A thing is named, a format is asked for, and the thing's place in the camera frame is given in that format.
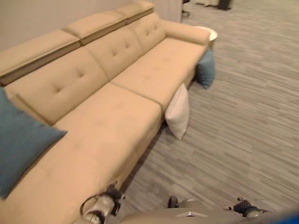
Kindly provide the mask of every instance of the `pillow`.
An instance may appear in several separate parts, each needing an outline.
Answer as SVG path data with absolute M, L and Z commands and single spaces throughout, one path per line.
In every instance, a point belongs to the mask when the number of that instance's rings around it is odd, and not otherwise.
M 175 92 L 166 109 L 165 120 L 174 136 L 182 139 L 189 120 L 188 91 L 185 84 L 182 84 Z
M 196 78 L 202 87 L 208 89 L 212 85 L 215 76 L 214 55 L 213 52 L 208 49 L 196 66 Z
M 7 198 L 23 172 L 65 134 L 17 109 L 0 87 L 0 197 Z

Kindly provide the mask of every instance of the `sofa armrest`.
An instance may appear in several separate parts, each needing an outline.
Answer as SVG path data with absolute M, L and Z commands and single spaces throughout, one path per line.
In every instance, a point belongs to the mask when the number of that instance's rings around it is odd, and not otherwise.
M 210 32 L 190 25 L 162 20 L 167 37 L 199 45 L 208 45 Z

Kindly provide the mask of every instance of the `sofa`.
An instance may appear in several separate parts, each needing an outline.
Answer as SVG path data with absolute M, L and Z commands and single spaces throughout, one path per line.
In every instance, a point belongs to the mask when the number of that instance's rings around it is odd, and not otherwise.
M 0 199 L 0 223 L 70 224 L 86 198 L 120 188 L 208 45 L 208 31 L 133 1 L 0 52 L 11 102 L 67 131 Z

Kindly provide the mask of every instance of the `white wall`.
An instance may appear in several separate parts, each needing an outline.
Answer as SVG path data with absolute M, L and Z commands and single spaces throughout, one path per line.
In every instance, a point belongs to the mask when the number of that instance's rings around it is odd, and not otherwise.
M 0 51 L 130 0 L 0 0 Z
M 182 0 L 147 0 L 155 4 L 155 12 L 163 20 L 181 22 Z

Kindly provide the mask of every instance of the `blue object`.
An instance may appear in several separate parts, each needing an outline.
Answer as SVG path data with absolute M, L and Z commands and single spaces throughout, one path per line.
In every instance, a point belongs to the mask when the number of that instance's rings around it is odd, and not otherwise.
M 208 49 L 196 66 L 196 78 L 202 87 L 208 89 L 212 85 L 215 76 L 214 55 L 213 52 Z
M 23 172 L 65 134 L 17 109 L 0 87 L 0 197 L 7 198 Z
M 285 217 L 282 220 L 275 221 L 269 224 L 298 224 L 299 223 L 299 214 L 293 214 L 291 216 Z

